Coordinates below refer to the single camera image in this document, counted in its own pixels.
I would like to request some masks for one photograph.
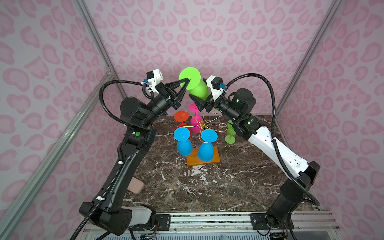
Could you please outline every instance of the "metal post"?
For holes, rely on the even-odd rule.
[[[321,39],[327,32],[329,26],[331,25],[343,1],[344,0],[333,0],[315,36],[313,37],[313,40],[310,46],[308,47],[308,50],[303,57],[303,60],[299,64],[299,67],[297,68],[295,74],[293,75],[293,78],[290,84],[288,85],[286,91],[284,92],[281,102],[277,107],[276,116],[279,116],[282,113],[284,105],[286,104],[291,92],[295,88],[296,84],[299,82],[301,74],[303,73],[304,69],[307,67],[309,61],[311,60],[311,57],[315,53],[316,48],[319,46]]]
[[[5,215],[2,217],[2,221],[0,222],[1,239],[8,239],[16,226],[19,224],[19,221],[22,219],[25,212],[28,210],[29,206],[43,187],[44,183],[55,169],[57,163],[60,161],[62,156],[64,156],[64,153],[68,149],[73,138],[81,129],[83,123],[86,121],[94,106],[99,101],[98,96],[100,87],[105,82],[112,80],[114,77],[114,75],[108,74],[104,76],[103,80],[99,83],[97,88],[93,91],[92,95],[84,103],[62,136],[53,146],[52,150],[45,157],[40,167],[29,179],[21,193],[12,202]]]
[[[115,69],[113,68],[112,62],[109,59],[107,51],[105,50],[105,47],[101,41],[99,33],[98,33],[94,23],[93,23],[92,16],[88,10],[86,3],[84,2],[84,0],[73,0],[73,2],[77,6],[79,13],[80,13],[80,15],[81,15],[81,17],[85,23],[85,26],[87,27],[97,49],[100,52],[100,56],[102,57],[104,64],[108,69],[107,73],[111,74],[111,75],[117,75],[115,72]],[[127,94],[125,93],[125,91],[124,91],[124,89],[120,83],[117,84],[117,88],[118,88],[118,91],[119,91],[121,98],[122,99],[126,98]]]

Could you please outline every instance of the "brown marble tabletop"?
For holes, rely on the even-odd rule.
[[[217,116],[205,116],[214,119]],[[270,129],[271,116],[258,116]],[[227,123],[224,116],[210,123],[220,129]],[[153,124],[156,139],[139,165],[135,177],[145,186],[134,195],[127,191],[125,206],[153,205],[157,212],[215,212],[215,211],[266,211],[287,179],[282,170],[260,149],[235,136],[236,142],[224,141],[227,132],[218,132],[214,142],[221,163],[187,167],[186,158],[177,151],[173,132],[178,126],[173,117],[164,117]],[[276,137],[281,139],[276,128]],[[192,133],[193,147],[199,147],[199,134]],[[297,210],[313,210],[301,204]]]

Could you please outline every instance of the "beige object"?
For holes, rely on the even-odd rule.
[[[143,188],[144,188],[144,183],[134,177],[132,178],[128,186],[128,190],[133,192],[134,194],[139,194],[141,190],[143,190]]]

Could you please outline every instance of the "pink wall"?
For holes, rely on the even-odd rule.
[[[225,83],[243,73],[265,75],[277,103],[287,88],[331,0],[86,0],[121,79],[142,81],[160,68],[165,82],[176,81],[193,66],[203,78],[221,76]],[[250,89],[255,113],[271,113],[263,81],[234,84]],[[144,102],[138,86],[125,86]],[[192,103],[185,98],[180,110]]]
[[[384,2],[348,0],[279,122],[348,240],[384,238]]]
[[[106,89],[104,99],[119,116],[121,98],[115,86]],[[10,240],[69,239],[83,219],[80,205],[98,193],[116,162],[124,133],[125,127],[98,103]]]
[[[105,75],[71,0],[0,3],[0,218]]]

